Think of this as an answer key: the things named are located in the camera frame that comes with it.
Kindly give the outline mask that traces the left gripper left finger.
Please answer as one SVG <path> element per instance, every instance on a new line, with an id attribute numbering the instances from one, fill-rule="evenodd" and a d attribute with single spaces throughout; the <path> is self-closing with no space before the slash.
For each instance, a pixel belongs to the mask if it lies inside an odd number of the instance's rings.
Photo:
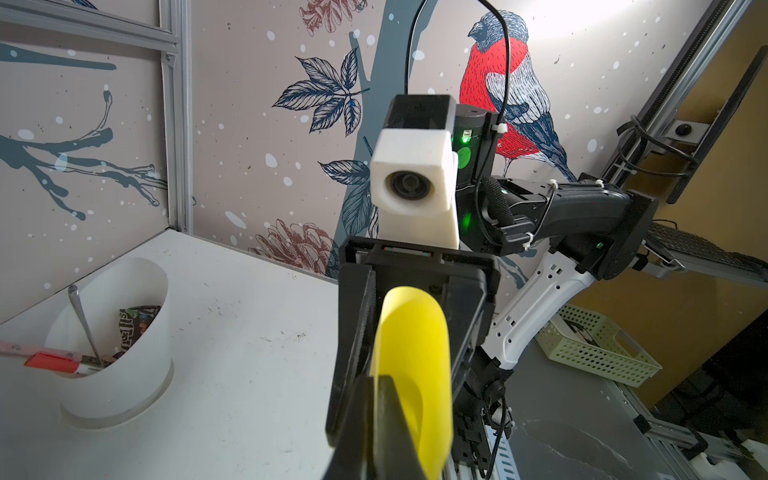
<path id="1" fill-rule="evenodd" d="M 337 444 L 323 476 L 325 480 L 375 477 L 373 406 L 373 379 L 360 377 L 355 383 Z"/>

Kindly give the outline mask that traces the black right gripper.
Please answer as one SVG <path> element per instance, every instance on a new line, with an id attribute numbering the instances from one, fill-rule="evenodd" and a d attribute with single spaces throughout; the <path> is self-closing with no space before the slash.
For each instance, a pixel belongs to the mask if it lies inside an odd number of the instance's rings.
<path id="1" fill-rule="evenodd" d="M 325 432 L 335 447 L 356 379 L 365 368 L 384 296 L 409 286 L 431 295 L 445 313 L 451 388 L 460 390 L 475 348 L 488 333 L 500 282 L 495 256 L 350 237 L 340 248 L 338 346 Z"/>

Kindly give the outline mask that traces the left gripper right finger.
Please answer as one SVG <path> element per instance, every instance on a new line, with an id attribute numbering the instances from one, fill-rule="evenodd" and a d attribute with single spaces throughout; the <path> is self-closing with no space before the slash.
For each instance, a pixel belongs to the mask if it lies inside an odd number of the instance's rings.
<path id="1" fill-rule="evenodd" d="M 425 479 L 393 379 L 376 377 L 374 386 L 375 478 Z"/>

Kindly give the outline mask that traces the yellow square paper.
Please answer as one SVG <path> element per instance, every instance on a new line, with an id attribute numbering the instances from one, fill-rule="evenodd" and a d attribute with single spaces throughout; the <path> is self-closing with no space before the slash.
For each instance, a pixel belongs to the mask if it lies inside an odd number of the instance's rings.
<path id="1" fill-rule="evenodd" d="M 427 292 L 400 286 L 384 296 L 371 373 L 394 381 L 419 467 L 438 479 L 453 440 L 451 357 L 446 317 Z"/>

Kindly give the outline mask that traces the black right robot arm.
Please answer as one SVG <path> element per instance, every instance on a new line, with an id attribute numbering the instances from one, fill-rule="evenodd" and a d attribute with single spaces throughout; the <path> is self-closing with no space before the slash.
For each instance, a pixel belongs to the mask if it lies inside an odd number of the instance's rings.
<path id="1" fill-rule="evenodd" d="M 462 430 L 501 413 L 505 381 L 544 324 L 577 293 L 631 262 L 657 202 L 599 178 L 559 185 L 494 177 L 496 114 L 448 95 L 398 95 L 373 153 L 377 238 L 339 253 L 338 349 L 325 431 L 342 433 L 371 362 L 385 295 L 407 286 L 442 307 Z"/>

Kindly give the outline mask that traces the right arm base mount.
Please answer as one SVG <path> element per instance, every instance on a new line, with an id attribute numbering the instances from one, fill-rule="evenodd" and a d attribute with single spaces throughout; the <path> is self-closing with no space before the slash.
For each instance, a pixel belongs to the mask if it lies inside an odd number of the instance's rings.
<path id="1" fill-rule="evenodd" d="M 511 432 L 505 381 L 511 370 L 495 362 L 474 367 L 453 403 L 451 460 L 456 479 L 491 479 L 501 450 L 501 433 Z"/>

